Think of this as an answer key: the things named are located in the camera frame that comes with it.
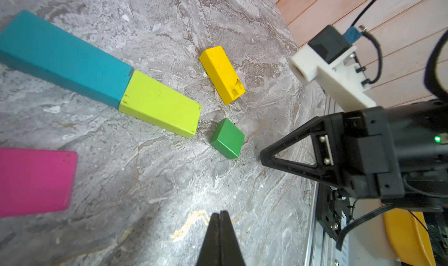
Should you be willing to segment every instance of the screw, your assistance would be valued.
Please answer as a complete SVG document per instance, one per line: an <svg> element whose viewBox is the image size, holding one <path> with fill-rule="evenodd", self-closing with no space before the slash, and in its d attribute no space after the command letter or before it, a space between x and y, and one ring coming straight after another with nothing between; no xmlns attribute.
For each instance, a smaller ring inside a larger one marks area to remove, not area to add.
<svg viewBox="0 0 448 266"><path fill-rule="evenodd" d="M367 27L364 26L364 25L360 25L360 26L358 27L358 29L361 31L361 33L364 33L365 31L367 31Z"/></svg>
<svg viewBox="0 0 448 266"><path fill-rule="evenodd" d="M347 58L344 59L344 65L347 65L351 59L355 58L355 53L350 54Z"/></svg>

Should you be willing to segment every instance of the black cable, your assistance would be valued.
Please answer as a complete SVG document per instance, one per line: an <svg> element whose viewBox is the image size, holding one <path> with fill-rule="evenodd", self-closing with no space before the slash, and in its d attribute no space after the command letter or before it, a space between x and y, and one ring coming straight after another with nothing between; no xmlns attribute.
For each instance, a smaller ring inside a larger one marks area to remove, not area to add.
<svg viewBox="0 0 448 266"><path fill-rule="evenodd" d="M378 216L380 214L383 214L383 213L385 213L387 211L390 211L390 210L393 210L393 209L395 209L395 206L391 206L391 205L390 206L380 207L380 208L377 208L374 211L371 211L370 213L367 213L367 214L363 215L362 217L356 219L352 223L348 224L344 229L341 230L341 232L339 233L339 236L337 237L336 249L337 250L342 250L342 244L344 244L345 236L352 229L354 229L355 227L359 226L360 224L362 224L362 223L364 223L364 222L366 222L368 220L371 220L372 218L374 218L374 217L376 217L376 216Z"/></svg>
<svg viewBox="0 0 448 266"><path fill-rule="evenodd" d="M371 33L365 31L362 32L362 35L372 42L373 46L375 46L375 49L378 53L378 72L376 73L375 79L373 80L369 79L368 81L368 83L374 84L379 80L379 78L381 77L381 72L383 71L383 52L381 51L381 45L379 45L378 40L375 39L375 37Z"/></svg>
<svg viewBox="0 0 448 266"><path fill-rule="evenodd" d="M359 18L361 18L364 13L376 2L376 0L372 0L362 11L361 13L355 18L355 21L353 21L351 27L355 26L356 22L358 22Z"/></svg>
<svg viewBox="0 0 448 266"><path fill-rule="evenodd" d="M354 220L354 218L353 218L353 213L354 213L354 211L355 211L355 205L356 205L356 202L358 202L358 199L356 199L355 202L353 202L353 205L349 206L349 208L351 208L350 216L349 216L349 223L350 223L352 220Z"/></svg>
<svg viewBox="0 0 448 266"><path fill-rule="evenodd" d="M439 83L439 80L437 79L436 67L437 67L437 59L447 41L448 41L448 30L439 39L439 42L437 42L434 50L431 52L431 56L429 57L428 63L426 64L425 79L423 80L426 89L428 89L431 93L433 93L433 95L439 97L439 99L446 102L448 102L448 93L442 88L442 86Z"/></svg>
<svg viewBox="0 0 448 266"><path fill-rule="evenodd" d="M414 187L410 186L410 185L408 184L408 181L406 180L407 177L408 177L407 175L404 175L404 176L403 176L403 184L405 185L405 187L406 187L407 189L409 189L409 190L411 190L411 191L414 191L414 192L416 192L416 193L418 193L418 194L421 194L421 195L424 195L424 196L428 196L428 197L434 197L434 198L448 198L448 195L436 195L436 194L431 194L431 193L424 192L424 191L422 191L422 190L418 190L417 188L414 188Z"/></svg>
<svg viewBox="0 0 448 266"><path fill-rule="evenodd" d="M426 232L428 232L429 237L431 237L431 239L434 241L434 243L437 244L437 241L434 239L434 237L433 237L433 236L431 235L431 233L428 231L428 228L423 224L423 222L421 222L420 219L418 219L417 215L415 215L414 213L412 213L410 210L408 210L408 212L411 213L412 216L413 216L415 219L417 219L417 221L423 226L423 228L426 230ZM444 248L443 248L441 245L437 244L437 246L440 248L440 251L441 251L441 252L445 252L445 251L444 251Z"/></svg>

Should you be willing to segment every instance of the gray marble table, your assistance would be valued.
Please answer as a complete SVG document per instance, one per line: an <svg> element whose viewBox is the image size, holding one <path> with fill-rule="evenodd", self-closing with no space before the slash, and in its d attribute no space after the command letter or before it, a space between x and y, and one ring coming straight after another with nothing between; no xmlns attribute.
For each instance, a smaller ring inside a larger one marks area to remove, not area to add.
<svg viewBox="0 0 448 266"><path fill-rule="evenodd" d="M248 266L303 262L313 184L263 167L259 152L322 115L325 97L289 71L298 47L272 0L1 0L0 26L24 8L202 112L186 139L0 65L0 146L79 154L66 211L0 219L1 265L194 265L220 210ZM217 45L247 90L227 106L198 60ZM225 117L246 134L235 160L208 142Z"/></svg>

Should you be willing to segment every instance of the wooden block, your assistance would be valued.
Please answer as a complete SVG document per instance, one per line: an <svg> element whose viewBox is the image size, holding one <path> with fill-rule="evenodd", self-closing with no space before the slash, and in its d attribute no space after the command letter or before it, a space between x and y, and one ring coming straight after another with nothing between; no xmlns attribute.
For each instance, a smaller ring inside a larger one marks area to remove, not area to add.
<svg viewBox="0 0 448 266"><path fill-rule="evenodd" d="M246 92L222 46L205 50L199 57L199 61L225 105L235 101Z"/></svg>
<svg viewBox="0 0 448 266"><path fill-rule="evenodd" d="M77 154L0 148L0 218L65 210Z"/></svg>
<svg viewBox="0 0 448 266"><path fill-rule="evenodd" d="M201 105L157 80L135 71L118 110L191 138L196 134Z"/></svg>
<svg viewBox="0 0 448 266"><path fill-rule="evenodd" d="M224 118L216 126L210 144L225 157L235 159L240 156L244 137L244 133L235 124Z"/></svg>
<svg viewBox="0 0 448 266"><path fill-rule="evenodd" d="M22 11L0 34L0 62L118 108L133 68Z"/></svg>

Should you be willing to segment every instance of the yellow block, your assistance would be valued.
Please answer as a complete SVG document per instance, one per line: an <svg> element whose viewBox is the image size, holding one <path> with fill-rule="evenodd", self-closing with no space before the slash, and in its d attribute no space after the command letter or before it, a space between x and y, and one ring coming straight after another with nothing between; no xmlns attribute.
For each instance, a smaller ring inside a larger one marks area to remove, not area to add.
<svg viewBox="0 0 448 266"><path fill-rule="evenodd" d="M222 46L205 50L199 57L199 61L224 104L230 104L246 92Z"/></svg>
<svg viewBox="0 0 448 266"><path fill-rule="evenodd" d="M118 110L183 137L196 134L201 105L149 76L132 74Z"/></svg>
<svg viewBox="0 0 448 266"><path fill-rule="evenodd" d="M414 214L425 224L423 213ZM384 214L386 232L401 261L413 266L435 266L428 232L407 211L393 209Z"/></svg>

